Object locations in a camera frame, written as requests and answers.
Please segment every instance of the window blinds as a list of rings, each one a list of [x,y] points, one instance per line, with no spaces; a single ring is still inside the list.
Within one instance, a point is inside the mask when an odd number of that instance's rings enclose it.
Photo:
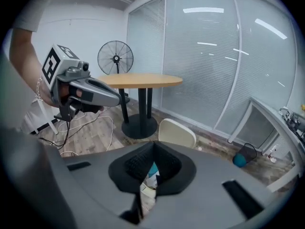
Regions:
[[[164,0],[153,0],[129,14],[127,44],[134,56],[131,73],[162,73]],[[137,89],[130,97],[138,99]],[[152,104],[160,106],[161,89],[154,89]]]
[[[162,107],[213,128],[237,68],[233,0],[167,0],[163,73],[183,84],[163,89]]]
[[[263,0],[236,0],[242,27],[242,57],[236,87],[217,130],[231,134],[242,119],[251,96],[274,109],[287,105],[295,78],[295,41],[290,20]],[[270,135],[259,119],[253,135]]]

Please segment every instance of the bracelet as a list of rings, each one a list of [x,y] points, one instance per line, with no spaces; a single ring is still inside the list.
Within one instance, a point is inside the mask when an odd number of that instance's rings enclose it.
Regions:
[[[36,97],[38,100],[42,100],[41,96],[40,96],[40,83],[42,81],[42,77],[40,76],[38,81],[37,81],[37,85],[36,85]]]

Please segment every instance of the blue ball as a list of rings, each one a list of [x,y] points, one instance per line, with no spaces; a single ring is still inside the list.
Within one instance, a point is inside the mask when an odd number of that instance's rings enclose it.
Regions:
[[[235,164],[237,167],[244,167],[247,162],[246,159],[243,155],[241,154],[236,154],[233,158],[233,164]]]

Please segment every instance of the ceiling light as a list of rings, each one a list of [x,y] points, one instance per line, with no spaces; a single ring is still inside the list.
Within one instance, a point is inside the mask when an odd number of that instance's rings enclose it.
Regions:
[[[287,37],[281,33],[279,30],[277,30],[276,28],[274,28],[272,25],[267,24],[266,22],[260,20],[260,19],[256,19],[255,23],[264,26],[265,28],[267,28],[268,30],[272,31],[273,33],[277,34],[280,38],[282,39],[286,39]]]
[[[184,13],[196,13],[196,12],[223,13],[223,12],[224,12],[224,9],[203,7],[203,8],[190,8],[190,9],[184,9],[183,12],[184,12]]]
[[[244,53],[244,54],[246,54],[246,55],[249,55],[247,52],[244,52],[244,51],[238,50],[238,49],[236,49],[236,48],[233,48],[233,50],[234,50],[234,51],[238,51],[238,52],[242,52],[242,53]]]
[[[232,58],[228,58],[228,57],[225,57],[226,59],[232,59]],[[237,59],[232,59],[232,60],[234,60],[234,61],[237,61]]]
[[[207,43],[207,42],[198,42],[198,44],[217,46],[217,44],[214,44],[214,43]]]
[[[278,83],[280,83],[280,82],[278,82]],[[283,87],[285,87],[282,83],[280,83]]]

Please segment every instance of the wire basket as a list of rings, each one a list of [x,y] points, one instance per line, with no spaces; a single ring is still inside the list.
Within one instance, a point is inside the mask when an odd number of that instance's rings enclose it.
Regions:
[[[244,146],[237,153],[244,156],[247,164],[257,157],[257,151],[250,143],[245,143]]]

